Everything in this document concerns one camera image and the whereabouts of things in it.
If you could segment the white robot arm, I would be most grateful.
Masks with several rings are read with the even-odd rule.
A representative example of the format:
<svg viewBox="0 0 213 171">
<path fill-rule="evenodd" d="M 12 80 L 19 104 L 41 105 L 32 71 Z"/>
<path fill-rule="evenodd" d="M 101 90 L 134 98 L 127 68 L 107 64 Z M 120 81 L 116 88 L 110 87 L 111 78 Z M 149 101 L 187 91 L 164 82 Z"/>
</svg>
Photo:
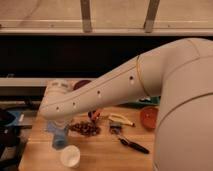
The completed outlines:
<svg viewBox="0 0 213 171">
<path fill-rule="evenodd" d="M 184 38 L 140 54 L 72 90 L 53 80 L 39 113 L 65 120 L 143 97 L 161 98 L 154 171 L 213 171 L 213 40 Z"/>
</svg>

